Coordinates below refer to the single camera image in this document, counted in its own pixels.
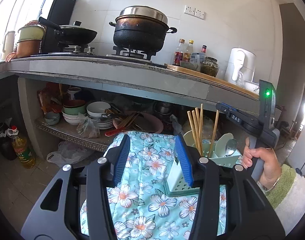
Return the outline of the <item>right fleece sleeve forearm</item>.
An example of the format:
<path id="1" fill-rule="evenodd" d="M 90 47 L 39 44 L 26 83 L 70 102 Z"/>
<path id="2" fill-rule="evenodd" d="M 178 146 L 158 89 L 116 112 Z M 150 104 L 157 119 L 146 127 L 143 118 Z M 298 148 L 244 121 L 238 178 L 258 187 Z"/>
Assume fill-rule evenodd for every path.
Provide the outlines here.
<path id="1" fill-rule="evenodd" d="M 267 188 L 261 185 L 261 189 L 274 208 L 285 233 L 289 234 L 305 214 L 305 177 L 284 164 L 273 186 Z"/>

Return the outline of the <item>person right hand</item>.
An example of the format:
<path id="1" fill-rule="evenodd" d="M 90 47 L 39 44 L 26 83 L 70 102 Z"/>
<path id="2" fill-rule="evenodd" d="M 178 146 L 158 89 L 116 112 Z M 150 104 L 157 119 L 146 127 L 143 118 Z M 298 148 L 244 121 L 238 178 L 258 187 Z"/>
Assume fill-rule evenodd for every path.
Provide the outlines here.
<path id="1" fill-rule="evenodd" d="M 249 148 L 249 137 L 245 140 L 244 153 L 242 156 L 242 166 L 249 168 L 252 166 L 253 158 L 260 158 L 264 161 L 264 170 L 259 179 L 263 187 L 270 190 L 277 179 L 281 176 L 281 166 L 279 165 L 277 156 L 272 148 Z"/>

